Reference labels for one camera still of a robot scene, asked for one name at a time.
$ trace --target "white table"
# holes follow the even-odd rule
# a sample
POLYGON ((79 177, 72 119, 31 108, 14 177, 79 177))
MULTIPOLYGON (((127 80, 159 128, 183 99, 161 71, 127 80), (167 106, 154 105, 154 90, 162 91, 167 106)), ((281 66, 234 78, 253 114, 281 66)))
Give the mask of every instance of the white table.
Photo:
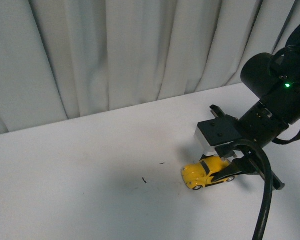
MULTIPOLYGON (((259 176, 193 191, 180 171, 210 105, 241 117, 257 100, 237 84, 0 135, 0 240, 251 239, 259 176)), ((300 141, 264 150, 286 183, 264 239, 300 240, 300 141)))

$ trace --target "car wheel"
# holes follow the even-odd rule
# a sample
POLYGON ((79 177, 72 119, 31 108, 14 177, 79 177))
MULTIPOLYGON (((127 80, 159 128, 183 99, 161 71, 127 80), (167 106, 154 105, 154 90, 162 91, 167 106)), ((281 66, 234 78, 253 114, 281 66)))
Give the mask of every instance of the car wheel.
POLYGON ((231 177, 229 177, 226 181, 227 181, 227 182, 232 182, 233 180, 235 180, 235 177, 234 177, 234 176, 231 176, 231 177))
POLYGON ((198 186, 195 186, 194 188, 192 188, 192 190, 197 191, 197 190, 202 189, 202 188, 203 188, 203 187, 202 187, 201 185, 198 185, 198 186))

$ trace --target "curtain fold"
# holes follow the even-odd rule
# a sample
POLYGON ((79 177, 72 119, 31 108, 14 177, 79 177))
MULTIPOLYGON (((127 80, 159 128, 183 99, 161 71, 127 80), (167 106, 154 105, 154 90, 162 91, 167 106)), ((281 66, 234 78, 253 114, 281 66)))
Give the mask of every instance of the curtain fold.
POLYGON ((0 0, 0 134, 239 83, 299 24, 300 0, 0 0))

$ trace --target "table surface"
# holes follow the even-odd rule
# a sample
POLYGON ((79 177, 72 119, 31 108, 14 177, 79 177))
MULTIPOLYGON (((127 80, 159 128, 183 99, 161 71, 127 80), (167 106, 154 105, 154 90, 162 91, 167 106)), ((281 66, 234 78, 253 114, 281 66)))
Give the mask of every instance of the table surface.
MULTIPOLYGON (((210 105, 241 117, 257 101, 236 84, 0 135, 0 240, 251 239, 263 180, 193 191, 181 168, 202 155, 210 105)), ((286 183, 264 239, 300 240, 300 141, 264 150, 286 183)))

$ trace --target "yellow toy car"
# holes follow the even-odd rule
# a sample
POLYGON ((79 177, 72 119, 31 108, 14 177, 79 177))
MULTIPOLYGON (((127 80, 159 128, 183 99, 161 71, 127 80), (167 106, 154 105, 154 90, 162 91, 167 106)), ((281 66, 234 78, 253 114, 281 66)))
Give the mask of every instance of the yellow toy car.
POLYGON ((200 160, 197 164, 185 166, 182 169, 181 174, 183 181, 188 188, 199 190, 216 184, 233 181, 235 179, 234 176, 211 182, 217 173, 228 167, 230 164, 228 159, 222 160, 218 156, 210 156, 200 160))

